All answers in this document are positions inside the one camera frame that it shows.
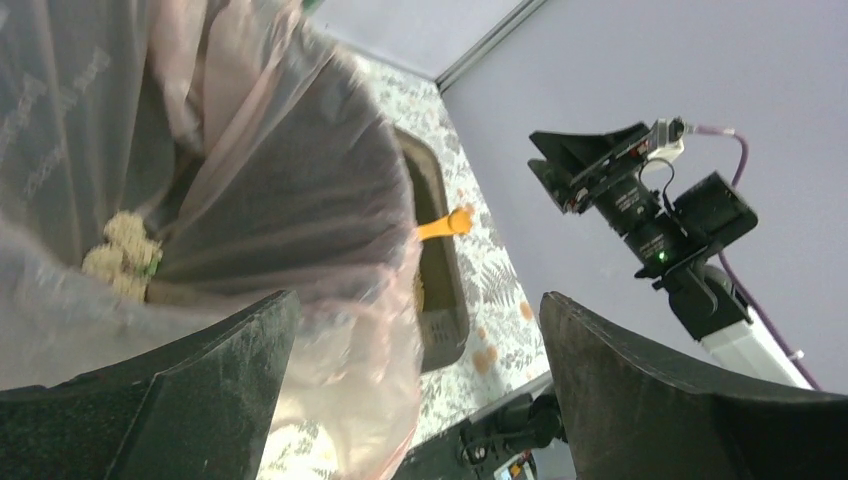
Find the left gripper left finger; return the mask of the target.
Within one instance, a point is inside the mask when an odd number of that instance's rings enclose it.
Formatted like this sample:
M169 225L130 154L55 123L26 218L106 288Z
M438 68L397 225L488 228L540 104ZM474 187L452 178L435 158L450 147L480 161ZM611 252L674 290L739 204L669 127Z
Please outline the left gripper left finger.
M54 387L1 395L5 479L253 479L301 310L280 291Z

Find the beige litter clump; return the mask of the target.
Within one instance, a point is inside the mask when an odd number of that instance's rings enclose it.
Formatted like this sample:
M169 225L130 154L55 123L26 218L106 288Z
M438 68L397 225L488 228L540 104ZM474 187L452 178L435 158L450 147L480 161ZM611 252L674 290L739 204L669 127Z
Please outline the beige litter clump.
M118 211L103 228L103 242L83 258L81 270L117 294L144 302L162 257L162 243L149 237L142 216Z

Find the trash bin with plastic liner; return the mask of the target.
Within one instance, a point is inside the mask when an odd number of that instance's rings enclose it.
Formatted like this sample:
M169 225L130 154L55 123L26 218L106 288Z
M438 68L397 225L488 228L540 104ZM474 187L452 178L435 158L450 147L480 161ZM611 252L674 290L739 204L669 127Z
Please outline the trash bin with plastic liner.
M118 211L162 243L144 302L81 270ZM253 479L388 479L421 401L416 227L390 121L298 2L2 3L1 395L292 292Z

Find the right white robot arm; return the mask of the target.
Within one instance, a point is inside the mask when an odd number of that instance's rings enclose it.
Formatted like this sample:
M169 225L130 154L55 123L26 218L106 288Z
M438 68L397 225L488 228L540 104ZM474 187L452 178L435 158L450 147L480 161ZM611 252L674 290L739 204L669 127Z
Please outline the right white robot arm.
M737 180L712 173L676 198L645 185L645 172L672 167L688 135L736 132L681 118L595 135L536 131L530 140L540 155L528 165L561 212L601 214L639 260L637 277L667 294L689 336L722 367L816 389L802 353L790 349L724 256L758 223Z

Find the yellow litter scoop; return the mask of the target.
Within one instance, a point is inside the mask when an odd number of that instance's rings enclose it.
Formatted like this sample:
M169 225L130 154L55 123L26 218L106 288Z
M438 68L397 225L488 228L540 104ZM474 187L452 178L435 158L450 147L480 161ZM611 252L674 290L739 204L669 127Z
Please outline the yellow litter scoop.
M417 227L417 235L420 241L436 238L467 235L473 229L473 213L471 207L457 207L449 214L434 221Z

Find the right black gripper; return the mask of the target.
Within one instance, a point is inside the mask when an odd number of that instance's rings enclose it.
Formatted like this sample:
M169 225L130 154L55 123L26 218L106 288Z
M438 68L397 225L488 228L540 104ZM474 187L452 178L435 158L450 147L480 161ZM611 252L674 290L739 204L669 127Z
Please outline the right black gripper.
M647 144L631 145L648 132L642 122L601 134L535 131L529 139L545 159L527 166L563 214L597 209L642 264L634 276L657 279L692 253L693 242L666 192L641 180L650 162Z

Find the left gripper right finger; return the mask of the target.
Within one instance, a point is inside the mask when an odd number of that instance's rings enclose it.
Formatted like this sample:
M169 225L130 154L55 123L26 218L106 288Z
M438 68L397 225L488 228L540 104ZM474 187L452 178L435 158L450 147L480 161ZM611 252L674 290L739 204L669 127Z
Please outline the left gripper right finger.
M538 319L580 478L846 477L844 395L713 366L558 292Z

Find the floral floor mat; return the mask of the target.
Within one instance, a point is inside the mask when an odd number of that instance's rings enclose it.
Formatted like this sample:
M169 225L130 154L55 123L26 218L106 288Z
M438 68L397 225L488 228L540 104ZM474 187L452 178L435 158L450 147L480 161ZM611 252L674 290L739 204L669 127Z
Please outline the floral floor mat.
M474 228L457 239L458 271L470 316L466 350L451 366L423 375L416 450L467 417L488 413L548 379L534 307L501 242L470 161L436 85L358 57L360 76L389 118L436 155L452 206L467 208Z

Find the grey litter box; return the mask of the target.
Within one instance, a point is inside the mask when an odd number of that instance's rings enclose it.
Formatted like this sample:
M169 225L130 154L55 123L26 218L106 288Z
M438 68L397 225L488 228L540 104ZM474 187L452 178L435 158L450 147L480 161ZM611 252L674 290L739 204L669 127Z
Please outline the grey litter box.
M415 212L420 224L450 212L436 154L412 134L395 129L413 184ZM418 314L423 343L422 371L429 373L456 363L466 350L470 330L465 292L454 240L441 237L423 242L419 273L423 306Z

